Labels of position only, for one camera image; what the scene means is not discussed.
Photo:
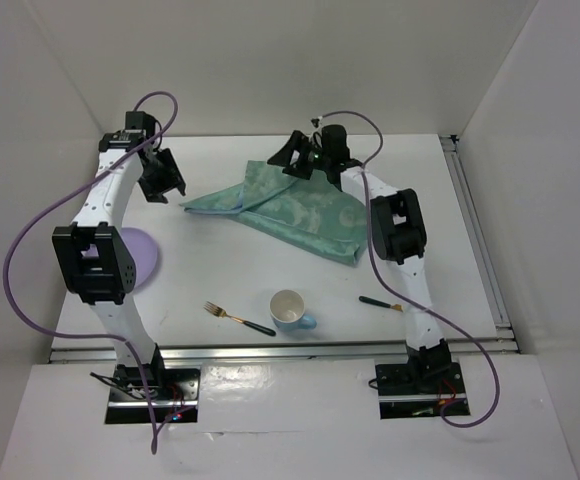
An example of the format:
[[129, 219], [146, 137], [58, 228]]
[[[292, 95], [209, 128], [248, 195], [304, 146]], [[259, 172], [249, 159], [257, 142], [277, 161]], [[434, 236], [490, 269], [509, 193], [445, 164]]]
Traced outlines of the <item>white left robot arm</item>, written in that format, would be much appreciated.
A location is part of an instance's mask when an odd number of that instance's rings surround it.
[[99, 171], [106, 177], [91, 187], [71, 224], [54, 230], [52, 243], [68, 291], [91, 307], [107, 334], [120, 339], [116, 374], [142, 397], [154, 399], [166, 390], [168, 376], [132, 297], [137, 267], [121, 225], [135, 186], [147, 202], [166, 203], [165, 194], [185, 194], [186, 183], [168, 149], [148, 144], [117, 163], [146, 139], [147, 132], [138, 129], [103, 136]]

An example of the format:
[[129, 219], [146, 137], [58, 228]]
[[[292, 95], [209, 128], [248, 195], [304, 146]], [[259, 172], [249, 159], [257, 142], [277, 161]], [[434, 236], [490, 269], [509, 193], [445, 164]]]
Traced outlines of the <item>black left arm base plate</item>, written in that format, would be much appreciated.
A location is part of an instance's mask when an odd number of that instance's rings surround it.
[[[109, 387], [105, 423], [107, 425], [149, 424], [150, 417], [142, 386], [123, 386], [115, 377], [102, 376]], [[167, 373], [164, 387], [151, 387], [150, 397], [158, 425], [198, 421], [201, 369], [174, 368]]]

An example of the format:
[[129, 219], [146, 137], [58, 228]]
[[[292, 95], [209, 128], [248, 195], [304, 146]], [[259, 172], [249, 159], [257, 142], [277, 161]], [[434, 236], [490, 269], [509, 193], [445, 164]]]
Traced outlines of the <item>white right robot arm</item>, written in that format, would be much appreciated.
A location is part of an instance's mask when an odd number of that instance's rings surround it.
[[353, 158], [343, 126], [332, 125], [308, 137], [293, 131], [267, 163], [286, 175], [308, 180], [316, 170], [341, 192], [368, 209], [368, 253], [403, 282], [398, 296], [411, 307], [406, 316], [406, 379], [418, 392], [430, 391], [451, 366], [448, 343], [438, 319], [425, 275], [427, 232], [416, 192], [399, 190], [369, 173]]

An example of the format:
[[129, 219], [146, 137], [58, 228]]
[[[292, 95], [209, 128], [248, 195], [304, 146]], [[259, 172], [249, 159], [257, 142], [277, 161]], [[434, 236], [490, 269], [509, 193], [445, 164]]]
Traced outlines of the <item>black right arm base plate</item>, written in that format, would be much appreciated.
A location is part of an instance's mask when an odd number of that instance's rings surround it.
[[458, 362], [453, 362], [449, 371], [427, 383], [416, 382], [405, 364], [378, 364], [368, 386], [378, 393], [382, 420], [439, 417], [443, 407], [447, 417], [470, 415]]

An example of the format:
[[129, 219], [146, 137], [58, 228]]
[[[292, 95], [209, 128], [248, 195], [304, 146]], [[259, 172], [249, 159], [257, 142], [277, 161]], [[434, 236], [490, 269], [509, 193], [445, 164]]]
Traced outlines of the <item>teal green cloth napkin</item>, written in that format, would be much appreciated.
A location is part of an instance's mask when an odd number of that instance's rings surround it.
[[325, 174], [308, 180], [249, 161], [241, 183], [182, 204], [190, 214], [215, 215], [321, 258], [354, 266], [367, 247], [364, 204], [340, 192]]

